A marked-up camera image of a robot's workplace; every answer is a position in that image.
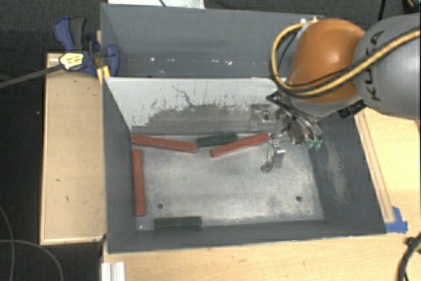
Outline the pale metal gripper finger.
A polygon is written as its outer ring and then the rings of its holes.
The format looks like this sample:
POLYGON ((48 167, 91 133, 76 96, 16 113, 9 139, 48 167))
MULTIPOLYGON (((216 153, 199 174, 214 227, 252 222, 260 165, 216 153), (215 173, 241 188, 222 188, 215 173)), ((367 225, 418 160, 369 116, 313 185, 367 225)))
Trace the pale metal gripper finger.
POLYGON ((269 173, 273 169, 273 155, 274 148, 272 142, 270 141, 266 149, 266 161, 260 168, 264 173, 269 173))
POLYGON ((273 147, 272 168, 280 168, 282 166, 284 155, 285 155, 284 146, 280 142, 275 141, 272 147, 273 147))

